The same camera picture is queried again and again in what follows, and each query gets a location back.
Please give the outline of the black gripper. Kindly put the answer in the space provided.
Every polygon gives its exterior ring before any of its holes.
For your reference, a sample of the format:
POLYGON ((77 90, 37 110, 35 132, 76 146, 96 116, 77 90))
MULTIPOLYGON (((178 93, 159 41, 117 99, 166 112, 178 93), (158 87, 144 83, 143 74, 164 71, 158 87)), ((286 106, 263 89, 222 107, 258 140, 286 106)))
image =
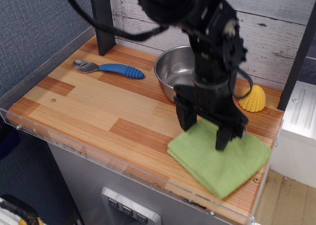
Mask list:
POLYGON ((197 116, 219 126, 216 150, 224 150, 234 137, 243 137, 248 118, 235 106, 233 94, 235 80, 224 83, 219 89, 202 89, 197 86, 175 85, 176 113, 184 131, 197 121, 197 116))

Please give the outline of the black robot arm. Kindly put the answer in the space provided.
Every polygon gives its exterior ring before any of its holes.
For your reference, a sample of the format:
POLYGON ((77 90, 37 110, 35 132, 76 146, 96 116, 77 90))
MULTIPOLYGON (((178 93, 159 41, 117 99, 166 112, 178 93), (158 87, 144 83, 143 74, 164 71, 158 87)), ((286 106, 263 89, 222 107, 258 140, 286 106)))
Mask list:
POLYGON ((176 85, 175 103, 183 130, 201 116, 219 128, 216 149, 223 150, 241 137, 247 117, 235 106, 234 90, 246 49, 239 35, 236 11, 226 0, 139 0, 144 12, 158 24, 184 31, 195 57, 193 84, 176 85))

